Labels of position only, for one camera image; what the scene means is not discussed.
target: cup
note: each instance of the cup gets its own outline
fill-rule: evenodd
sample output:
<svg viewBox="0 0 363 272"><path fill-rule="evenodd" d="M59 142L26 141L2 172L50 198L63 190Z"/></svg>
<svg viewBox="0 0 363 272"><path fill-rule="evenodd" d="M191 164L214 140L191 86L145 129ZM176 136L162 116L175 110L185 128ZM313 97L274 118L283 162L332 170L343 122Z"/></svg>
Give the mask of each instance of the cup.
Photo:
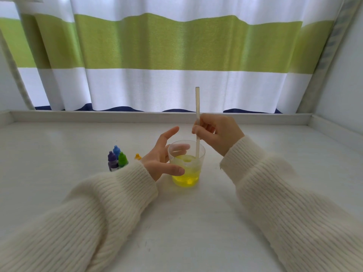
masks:
<svg viewBox="0 0 363 272"><path fill-rule="evenodd" d="M180 140L170 144L168 148L170 163L183 167L185 170L185 173L181 176L172 176L173 182L176 185L181 187L193 187L197 184L206 150L200 145L199 158L196 158L195 154L195 141Z"/></svg>

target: curtain fold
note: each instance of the curtain fold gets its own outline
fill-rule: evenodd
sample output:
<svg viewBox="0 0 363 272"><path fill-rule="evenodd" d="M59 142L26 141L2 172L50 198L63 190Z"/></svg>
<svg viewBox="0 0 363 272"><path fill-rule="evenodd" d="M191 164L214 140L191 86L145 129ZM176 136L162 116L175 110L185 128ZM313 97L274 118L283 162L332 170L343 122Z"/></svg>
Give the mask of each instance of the curtain fold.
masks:
<svg viewBox="0 0 363 272"><path fill-rule="evenodd" d="M295 113L342 0L0 2L34 106Z"/></svg>

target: green cap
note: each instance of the green cap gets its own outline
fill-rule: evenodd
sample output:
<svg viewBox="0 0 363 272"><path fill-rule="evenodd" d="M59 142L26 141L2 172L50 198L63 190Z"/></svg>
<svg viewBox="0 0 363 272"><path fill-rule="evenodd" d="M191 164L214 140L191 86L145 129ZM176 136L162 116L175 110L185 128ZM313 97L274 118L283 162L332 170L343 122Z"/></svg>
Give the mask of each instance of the green cap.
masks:
<svg viewBox="0 0 363 272"><path fill-rule="evenodd" d="M120 155L118 156L118 166L122 168L127 164L129 164L129 162L126 158L126 155L123 152L121 152Z"/></svg>

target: stir stick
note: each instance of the stir stick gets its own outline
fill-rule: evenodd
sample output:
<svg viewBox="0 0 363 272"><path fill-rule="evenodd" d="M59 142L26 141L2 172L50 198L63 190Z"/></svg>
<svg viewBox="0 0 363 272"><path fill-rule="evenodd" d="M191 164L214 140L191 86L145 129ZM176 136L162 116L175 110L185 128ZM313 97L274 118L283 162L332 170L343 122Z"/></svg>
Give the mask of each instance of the stir stick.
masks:
<svg viewBox="0 0 363 272"><path fill-rule="evenodd" d="M195 87L195 105L196 105L196 113L197 113L197 125L200 125L199 87ZM199 158L199 144L200 144L200 138L197 136L197 143L195 145L195 158Z"/></svg>

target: cream sweater sleeve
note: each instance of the cream sweater sleeve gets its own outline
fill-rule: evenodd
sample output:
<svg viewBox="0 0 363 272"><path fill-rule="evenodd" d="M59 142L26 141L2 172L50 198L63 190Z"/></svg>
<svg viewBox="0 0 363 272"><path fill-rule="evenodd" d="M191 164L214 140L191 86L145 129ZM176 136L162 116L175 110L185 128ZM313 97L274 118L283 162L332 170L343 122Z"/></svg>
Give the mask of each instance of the cream sweater sleeve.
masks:
<svg viewBox="0 0 363 272"><path fill-rule="evenodd" d="M139 162L91 177L1 243L0 272L102 271L156 196Z"/></svg>
<svg viewBox="0 0 363 272"><path fill-rule="evenodd" d="M328 198L292 187L299 177L284 159L244 137L220 165L288 272L363 271L362 224Z"/></svg>

